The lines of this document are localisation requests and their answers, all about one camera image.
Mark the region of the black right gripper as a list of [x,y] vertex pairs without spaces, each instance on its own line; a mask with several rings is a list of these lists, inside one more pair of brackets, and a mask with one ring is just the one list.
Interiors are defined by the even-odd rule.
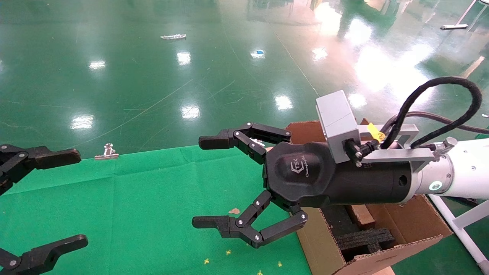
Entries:
[[[269,152],[257,140],[275,144]],[[325,142],[290,144],[291,132],[264,124],[246,123],[200,136],[202,150],[238,148],[264,164],[264,190],[238,217],[197,216],[194,228],[215,228],[222,238],[239,238],[258,249],[300,230],[308,221],[301,207],[368,205],[402,202],[411,186],[409,162],[336,163]],[[262,230],[252,223],[274,201],[291,216]]]

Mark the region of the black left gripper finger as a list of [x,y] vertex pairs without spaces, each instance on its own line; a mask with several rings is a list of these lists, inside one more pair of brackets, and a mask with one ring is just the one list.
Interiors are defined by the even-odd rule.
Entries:
[[0,194],[3,195],[33,170],[46,170],[79,163],[76,149],[51,151],[46,146],[20,148],[2,144],[0,148]]
[[16,256],[5,249],[0,249],[1,275],[40,275],[53,270],[58,259],[70,252],[87,247],[85,235],[75,235],[40,247],[31,249]]

